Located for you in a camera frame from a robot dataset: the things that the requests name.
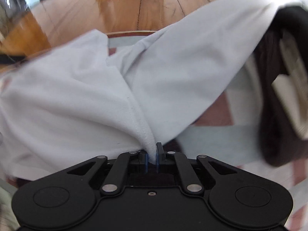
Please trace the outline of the striped floor rug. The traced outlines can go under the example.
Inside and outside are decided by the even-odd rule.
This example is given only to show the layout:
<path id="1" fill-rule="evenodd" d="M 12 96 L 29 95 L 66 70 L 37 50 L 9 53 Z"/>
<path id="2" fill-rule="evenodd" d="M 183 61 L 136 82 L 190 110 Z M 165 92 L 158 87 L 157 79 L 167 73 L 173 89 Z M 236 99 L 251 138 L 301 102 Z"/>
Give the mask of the striped floor rug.
<path id="1" fill-rule="evenodd" d="M 307 230 L 307 159 L 272 167 L 260 156 L 262 100 L 254 65 L 249 58 L 215 103 L 176 137 L 178 149 L 189 158 L 208 154 L 286 187 L 294 199 L 286 226 L 289 230 Z"/>

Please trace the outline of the white sweatshirt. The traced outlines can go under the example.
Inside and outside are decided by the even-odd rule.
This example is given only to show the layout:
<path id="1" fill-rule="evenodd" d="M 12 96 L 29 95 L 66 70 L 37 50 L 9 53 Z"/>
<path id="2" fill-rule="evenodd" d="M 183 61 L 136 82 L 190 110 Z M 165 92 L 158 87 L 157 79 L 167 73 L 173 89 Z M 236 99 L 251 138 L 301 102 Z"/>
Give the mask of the white sweatshirt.
<path id="1" fill-rule="evenodd" d="M 92 30 L 1 76 L 1 168 L 36 180 L 166 143 L 222 94 L 277 11 L 307 0 L 215 0 L 109 54 Z"/>

